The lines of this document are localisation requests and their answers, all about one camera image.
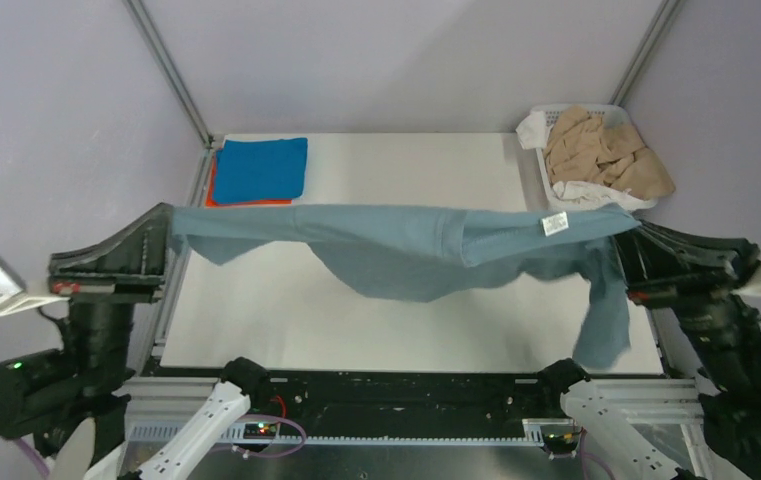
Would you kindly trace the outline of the folded orange t-shirt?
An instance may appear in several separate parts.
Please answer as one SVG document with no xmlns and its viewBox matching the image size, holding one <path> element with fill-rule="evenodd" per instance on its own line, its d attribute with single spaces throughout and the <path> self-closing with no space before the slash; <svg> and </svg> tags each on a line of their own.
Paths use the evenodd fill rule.
<svg viewBox="0 0 761 480">
<path fill-rule="evenodd" d="M 261 205 L 291 205 L 291 199 L 265 199 L 255 200 L 249 202 L 234 202 L 234 203 L 218 203 L 214 200 L 215 193 L 215 177 L 211 175 L 207 195 L 204 201 L 206 208 L 232 208 L 232 207 L 247 207 L 247 206 L 261 206 Z"/>
</svg>

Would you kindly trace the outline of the right controller board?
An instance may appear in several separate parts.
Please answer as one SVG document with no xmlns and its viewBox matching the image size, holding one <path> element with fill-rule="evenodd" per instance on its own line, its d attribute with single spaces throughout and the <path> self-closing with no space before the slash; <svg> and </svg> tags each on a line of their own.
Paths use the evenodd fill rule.
<svg viewBox="0 0 761 480">
<path fill-rule="evenodd" d="M 550 456 L 573 457 L 579 448 L 581 438 L 581 432 L 547 434 L 543 437 L 542 449 Z"/>
</svg>

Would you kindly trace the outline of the right corner aluminium post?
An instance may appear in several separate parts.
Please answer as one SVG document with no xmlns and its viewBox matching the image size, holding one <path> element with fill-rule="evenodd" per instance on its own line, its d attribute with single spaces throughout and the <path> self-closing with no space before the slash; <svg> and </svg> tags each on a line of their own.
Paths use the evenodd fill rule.
<svg viewBox="0 0 761 480">
<path fill-rule="evenodd" d="M 648 28 L 610 97 L 612 105 L 624 108 L 628 103 L 633 91 L 650 67 L 658 48 L 671 31 L 685 5 L 686 1 L 684 0 L 663 0 L 659 3 Z"/>
</svg>

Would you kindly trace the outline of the left corner aluminium post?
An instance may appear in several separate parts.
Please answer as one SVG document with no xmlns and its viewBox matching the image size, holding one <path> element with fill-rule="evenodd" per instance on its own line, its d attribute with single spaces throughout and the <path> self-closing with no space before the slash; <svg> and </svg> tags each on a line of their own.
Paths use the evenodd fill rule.
<svg viewBox="0 0 761 480">
<path fill-rule="evenodd" d="M 123 0 L 122 3 L 197 139 L 204 147 L 209 147 L 213 142 L 213 134 L 206 125 L 146 3 L 142 0 Z"/>
</svg>

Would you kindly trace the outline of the left controller board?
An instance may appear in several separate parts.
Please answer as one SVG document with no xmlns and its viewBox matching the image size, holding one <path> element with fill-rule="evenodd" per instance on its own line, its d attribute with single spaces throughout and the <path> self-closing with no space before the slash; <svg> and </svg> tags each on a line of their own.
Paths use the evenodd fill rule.
<svg viewBox="0 0 761 480">
<path fill-rule="evenodd" d="M 242 439 L 245 441 L 275 440 L 279 435 L 279 422 L 250 422 L 243 425 Z"/>
</svg>

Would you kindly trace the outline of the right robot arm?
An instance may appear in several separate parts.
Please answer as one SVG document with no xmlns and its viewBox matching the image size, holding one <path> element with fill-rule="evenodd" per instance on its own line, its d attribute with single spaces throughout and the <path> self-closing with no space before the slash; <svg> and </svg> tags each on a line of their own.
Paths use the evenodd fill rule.
<svg viewBox="0 0 761 480">
<path fill-rule="evenodd" d="M 761 479 L 761 256 L 744 239 L 689 235 L 649 222 L 615 236 L 628 298 L 672 311 L 716 387 L 700 395 L 708 447 L 751 479 Z M 575 362 L 558 361 L 536 376 L 523 403 L 526 432 L 542 450 L 577 453 L 593 433 L 639 479 L 687 479 L 690 472 L 655 449 Z"/>
</svg>

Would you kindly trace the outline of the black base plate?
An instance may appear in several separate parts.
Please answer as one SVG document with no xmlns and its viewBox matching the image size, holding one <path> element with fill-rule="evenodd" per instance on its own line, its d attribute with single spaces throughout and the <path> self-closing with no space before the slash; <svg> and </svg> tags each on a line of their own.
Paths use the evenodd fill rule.
<svg viewBox="0 0 761 480">
<path fill-rule="evenodd" d="M 315 438 L 509 439 L 532 419 L 562 420 L 561 394 L 583 376 L 539 373 L 266 370 L 240 358 L 220 369 L 160 368 L 162 378 L 213 376 L 251 390 L 255 413 L 284 413 Z"/>
</svg>

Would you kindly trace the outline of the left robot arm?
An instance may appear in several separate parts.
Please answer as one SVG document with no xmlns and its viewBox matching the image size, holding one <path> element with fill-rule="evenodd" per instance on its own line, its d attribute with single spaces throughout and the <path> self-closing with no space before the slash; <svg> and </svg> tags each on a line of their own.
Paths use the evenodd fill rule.
<svg viewBox="0 0 761 480">
<path fill-rule="evenodd" d="M 0 436 L 31 436 L 40 454 L 57 460 L 85 438 L 78 470 L 95 473 L 124 439 L 129 397 L 121 387 L 133 376 L 127 357 L 136 306 L 161 298 L 171 250 L 190 248 L 222 264 L 257 248 L 231 218 L 158 204 L 102 242 L 53 254 L 38 289 L 0 257 L 0 316 L 68 305 L 55 320 L 60 348 L 0 362 Z"/>
</svg>

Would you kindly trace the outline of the aluminium frame rail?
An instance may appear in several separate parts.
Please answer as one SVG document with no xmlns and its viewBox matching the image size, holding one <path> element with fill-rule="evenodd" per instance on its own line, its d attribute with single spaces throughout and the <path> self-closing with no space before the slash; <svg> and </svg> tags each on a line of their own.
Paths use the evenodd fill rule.
<svg viewBox="0 0 761 480">
<path fill-rule="evenodd" d="M 121 393 L 132 400 L 128 407 L 130 441 L 169 440 L 206 401 L 214 379 L 210 378 L 134 378 Z M 689 380 L 664 379 L 595 379 L 599 396 L 624 412 L 628 422 L 639 425 L 675 425 L 689 431 L 700 425 L 701 409 L 694 383 Z M 308 445 L 359 446 L 530 446 L 543 445 L 543 437 L 560 429 L 571 432 L 579 427 L 564 417 L 532 419 L 523 423 L 525 434 L 509 439 L 365 439 L 315 438 L 307 433 Z"/>
</svg>

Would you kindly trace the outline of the beige crumpled t-shirt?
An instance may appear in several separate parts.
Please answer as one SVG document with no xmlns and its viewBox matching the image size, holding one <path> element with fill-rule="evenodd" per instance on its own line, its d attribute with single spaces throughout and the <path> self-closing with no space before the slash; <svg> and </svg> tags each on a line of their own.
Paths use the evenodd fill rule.
<svg viewBox="0 0 761 480">
<path fill-rule="evenodd" d="M 543 151 L 550 184 L 589 183 L 642 201 L 673 194 L 673 179 L 637 128 L 629 121 L 609 125 L 606 117 L 577 104 L 557 115 Z"/>
</svg>

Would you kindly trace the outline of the corner aluminium post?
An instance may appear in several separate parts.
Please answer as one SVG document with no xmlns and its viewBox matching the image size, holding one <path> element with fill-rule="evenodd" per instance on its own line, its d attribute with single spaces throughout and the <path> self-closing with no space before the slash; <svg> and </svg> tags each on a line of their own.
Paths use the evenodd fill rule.
<svg viewBox="0 0 761 480">
<path fill-rule="evenodd" d="M 204 147 L 209 147 L 213 142 L 213 134 L 206 125 L 146 3 L 142 0 L 123 0 L 122 3 L 197 139 Z"/>
<path fill-rule="evenodd" d="M 659 3 L 648 28 L 610 97 L 612 105 L 624 108 L 628 103 L 633 91 L 650 67 L 658 48 L 671 31 L 685 5 L 686 1 L 684 0 L 663 0 Z"/>
</svg>

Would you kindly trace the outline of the white laundry basket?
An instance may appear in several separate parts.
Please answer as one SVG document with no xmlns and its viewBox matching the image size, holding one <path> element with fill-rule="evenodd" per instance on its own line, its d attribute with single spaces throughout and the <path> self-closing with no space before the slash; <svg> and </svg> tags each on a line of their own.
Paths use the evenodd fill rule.
<svg viewBox="0 0 761 480">
<path fill-rule="evenodd" d="M 604 126 L 607 128 L 631 123 L 627 111 L 616 105 L 581 104 L 581 107 L 590 114 L 600 115 Z M 537 148 L 534 149 L 534 152 L 538 161 L 548 209 L 551 211 L 594 210 L 604 205 L 617 203 L 623 209 L 634 212 L 651 209 L 658 203 L 657 199 L 641 200 L 630 196 L 628 193 L 619 192 L 609 187 L 594 186 L 588 182 L 563 182 L 559 184 L 557 190 L 554 190 L 543 150 Z"/>
</svg>

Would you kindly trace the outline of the grey-blue t-shirt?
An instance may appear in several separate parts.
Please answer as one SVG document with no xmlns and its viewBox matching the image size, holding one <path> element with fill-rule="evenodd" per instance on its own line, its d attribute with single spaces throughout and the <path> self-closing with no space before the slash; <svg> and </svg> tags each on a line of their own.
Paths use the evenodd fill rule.
<svg viewBox="0 0 761 480">
<path fill-rule="evenodd" d="M 400 205 L 177 207 L 175 246 L 216 265 L 272 242 L 307 245 L 355 292 L 426 303 L 522 275 L 578 275 L 589 305 L 573 349 L 586 367 L 608 368 L 630 345 L 626 283 L 613 238 L 638 221 L 615 204 L 569 212 L 498 212 Z"/>
</svg>

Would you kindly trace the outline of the folded blue t-shirt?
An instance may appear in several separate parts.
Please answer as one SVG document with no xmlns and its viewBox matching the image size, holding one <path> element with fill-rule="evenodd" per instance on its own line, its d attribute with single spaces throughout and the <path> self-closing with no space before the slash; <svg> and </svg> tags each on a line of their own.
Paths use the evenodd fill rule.
<svg viewBox="0 0 761 480">
<path fill-rule="evenodd" d="M 305 137 L 264 141 L 227 140 L 216 152 L 218 203 L 301 197 L 305 188 L 309 142 Z"/>
</svg>

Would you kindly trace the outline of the controller board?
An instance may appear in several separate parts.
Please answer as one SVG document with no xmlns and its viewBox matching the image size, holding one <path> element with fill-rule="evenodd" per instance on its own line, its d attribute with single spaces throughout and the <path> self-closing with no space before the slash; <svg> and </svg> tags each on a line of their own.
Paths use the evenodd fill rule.
<svg viewBox="0 0 761 480">
<path fill-rule="evenodd" d="M 243 425 L 242 439 L 245 441 L 275 440 L 279 435 L 279 422 L 250 422 Z"/>
<path fill-rule="evenodd" d="M 542 449 L 550 456 L 573 457 L 579 448 L 581 438 L 581 432 L 547 434 L 543 437 Z"/>
</svg>

